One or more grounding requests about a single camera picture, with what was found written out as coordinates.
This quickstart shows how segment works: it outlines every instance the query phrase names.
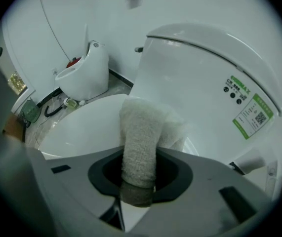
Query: towel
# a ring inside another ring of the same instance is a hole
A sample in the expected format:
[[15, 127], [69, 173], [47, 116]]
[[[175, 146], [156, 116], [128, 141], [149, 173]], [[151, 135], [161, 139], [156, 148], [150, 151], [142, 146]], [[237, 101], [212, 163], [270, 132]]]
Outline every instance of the towel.
[[120, 110], [120, 127], [121, 144], [124, 145], [121, 199], [143, 207], [149, 204], [155, 186], [156, 147], [182, 151], [186, 126], [166, 106], [127, 98]]

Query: floor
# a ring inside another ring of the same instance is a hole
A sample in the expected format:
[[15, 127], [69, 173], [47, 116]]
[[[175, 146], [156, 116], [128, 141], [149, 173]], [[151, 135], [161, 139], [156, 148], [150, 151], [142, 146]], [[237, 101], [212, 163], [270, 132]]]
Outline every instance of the floor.
[[[128, 95], [130, 91], [131, 91], [131, 88], [129, 86], [127, 86], [121, 80], [117, 79], [112, 74], [109, 74], [108, 91], [101, 94], [100, 96], [97, 96], [93, 99], [86, 101], [86, 104], [89, 104], [97, 99], [111, 96], [111, 95], [117, 95], [117, 94]], [[49, 119], [47, 119], [47, 117], [44, 116], [44, 110], [46, 109], [47, 106], [49, 106], [48, 112], [52, 112], [52, 110], [55, 110], [57, 107], [61, 106], [61, 104], [63, 103], [63, 100], [66, 97], [67, 96], [64, 93], [58, 95], [57, 97], [54, 97], [53, 98], [54, 109], [53, 109], [52, 100], [49, 100], [46, 104], [43, 105], [42, 110], [41, 110], [41, 115], [38, 118], [38, 120], [35, 123], [32, 123], [26, 130], [25, 144], [27, 147], [38, 149], [42, 140], [49, 133], [49, 131], [53, 129], [54, 126], [59, 121], [61, 121], [63, 118], [65, 118], [69, 113], [73, 112], [73, 110], [71, 110], [70, 108], [66, 108], [66, 109], [60, 110], [57, 114], [51, 116]]]

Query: white toilet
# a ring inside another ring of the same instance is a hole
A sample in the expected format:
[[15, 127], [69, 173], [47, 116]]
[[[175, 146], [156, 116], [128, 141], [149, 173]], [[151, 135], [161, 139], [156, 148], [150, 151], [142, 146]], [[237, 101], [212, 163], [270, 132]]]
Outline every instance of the white toilet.
[[104, 45], [88, 42], [87, 25], [84, 33], [83, 56], [55, 78], [61, 90], [77, 101], [89, 100], [108, 90], [109, 55]]
[[[148, 33], [130, 96], [167, 104], [189, 124], [184, 152], [234, 161], [246, 173], [266, 166], [266, 186], [276, 197], [282, 183], [282, 85], [276, 71], [238, 36], [217, 27], [166, 25]], [[57, 158], [119, 146], [126, 97], [109, 96], [74, 111], [39, 149]]]

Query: red object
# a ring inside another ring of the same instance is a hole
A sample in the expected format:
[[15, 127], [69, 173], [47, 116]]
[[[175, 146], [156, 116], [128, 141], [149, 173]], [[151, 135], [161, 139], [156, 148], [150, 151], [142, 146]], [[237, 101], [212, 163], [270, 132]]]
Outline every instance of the red object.
[[75, 61], [71, 61], [67, 64], [66, 68], [69, 68], [70, 66], [74, 65], [75, 63], [77, 63], [80, 60], [80, 58], [77, 58]]

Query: white towel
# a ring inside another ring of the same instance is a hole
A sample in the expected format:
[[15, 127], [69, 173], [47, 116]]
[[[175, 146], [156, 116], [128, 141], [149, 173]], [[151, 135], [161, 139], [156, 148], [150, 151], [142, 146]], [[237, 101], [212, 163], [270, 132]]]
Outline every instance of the white towel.
[[140, 188], [153, 189], [156, 147], [182, 151], [186, 138], [183, 120], [162, 105], [128, 98], [120, 110], [120, 125], [124, 145], [122, 179]]

